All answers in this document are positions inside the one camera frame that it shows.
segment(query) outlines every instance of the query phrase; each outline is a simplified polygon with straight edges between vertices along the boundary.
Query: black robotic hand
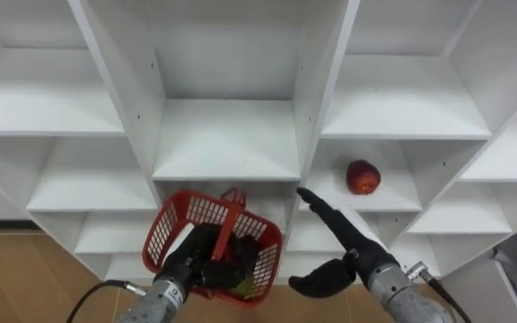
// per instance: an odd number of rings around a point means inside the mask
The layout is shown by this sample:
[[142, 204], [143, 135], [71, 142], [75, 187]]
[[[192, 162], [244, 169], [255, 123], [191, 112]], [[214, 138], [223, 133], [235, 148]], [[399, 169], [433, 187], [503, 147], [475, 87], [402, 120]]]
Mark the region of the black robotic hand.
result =
[[297, 188], [296, 192], [334, 233], [346, 254], [342, 259], [331, 259], [322, 264], [305, 277], [290, 277], [288, 284], [295, 291], [312, 298], [329, 297], [353, 283], [356, 274], [368, 287], [368, 279], [375, 268], [388, 263], [397, 264], [391, 254], [377, 242], [366, 238], [340, 211], [307, 188]]

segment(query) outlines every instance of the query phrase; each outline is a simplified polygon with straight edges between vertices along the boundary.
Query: red plastic basket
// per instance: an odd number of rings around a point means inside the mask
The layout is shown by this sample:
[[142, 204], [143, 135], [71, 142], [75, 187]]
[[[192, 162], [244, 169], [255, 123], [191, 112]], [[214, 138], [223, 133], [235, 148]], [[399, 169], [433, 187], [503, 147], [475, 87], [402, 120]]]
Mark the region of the red plastic basket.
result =
[[254, 269], [254, 284], [244, 297], [201, 287], [196, 287], [193, 293], [208, 299], [217, 297], [245, 308], [259, 305], [275, 281], [282, 235], [275, 224], [246, 211], [245, 207], [245, 195], [235, 188], [221, 195], [220, 199], [192, 190], [175, 192], [165, 201], [147, 235], [143, 247], [145, 266], [153, 273], [159, 272], [167, 250], [187, 223], [221, 224], [223, 228], [215, 244], [213, 259], [223, 257], [231, 232], [237, 237], [252, 236], [260, 246]]

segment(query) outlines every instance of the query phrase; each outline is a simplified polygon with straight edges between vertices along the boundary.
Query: shelf divider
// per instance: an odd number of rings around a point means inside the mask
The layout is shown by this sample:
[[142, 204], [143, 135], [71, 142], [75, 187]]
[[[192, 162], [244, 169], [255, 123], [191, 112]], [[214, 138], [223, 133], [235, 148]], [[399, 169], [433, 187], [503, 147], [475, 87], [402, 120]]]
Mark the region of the shelf divider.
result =
[[147, 2], [69, 0], [157, 205], [153, 164], [165, 107]]

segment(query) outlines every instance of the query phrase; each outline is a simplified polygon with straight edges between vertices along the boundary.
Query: red apple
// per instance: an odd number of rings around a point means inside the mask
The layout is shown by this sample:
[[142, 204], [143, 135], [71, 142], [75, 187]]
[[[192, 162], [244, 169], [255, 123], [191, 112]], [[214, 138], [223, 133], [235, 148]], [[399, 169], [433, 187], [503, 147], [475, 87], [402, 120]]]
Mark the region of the red apple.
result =
[[348, 165], [346, 185], [352, 194], [369, 195], [380, 183], [381, 174], [368, 161], [358, 160]]

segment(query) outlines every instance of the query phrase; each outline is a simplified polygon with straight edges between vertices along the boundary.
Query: metal robot arm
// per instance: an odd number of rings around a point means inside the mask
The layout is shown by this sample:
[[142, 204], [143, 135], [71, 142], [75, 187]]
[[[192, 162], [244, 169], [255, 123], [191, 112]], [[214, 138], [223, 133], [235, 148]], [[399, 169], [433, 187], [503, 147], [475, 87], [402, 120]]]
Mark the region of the metal robot arm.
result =
[[170, 323], [194, 286], [211, 289], [238, 286], [245, 274], [236, 266], [211, 259], [220, 229], [215, 224], [201, 224], [192, 229], [179, 247], [164, 260], [153, 286], [117, 322]]
[[297, 192], [334, 233], [346, 254], [305, 277], [291, 277], [289, 285], [293, 289], [307, 297], [329, 297], [347, 288], [359, 275], [364, 286], [398, 323], [453, 322], [441, 304], [423, 296], [412, 282], [418, 275], [426, 275], [424, 264], [414, 266], [405, 274], [394, 256], [366, 238], [340, 211], [306, 188], [298, 188]]

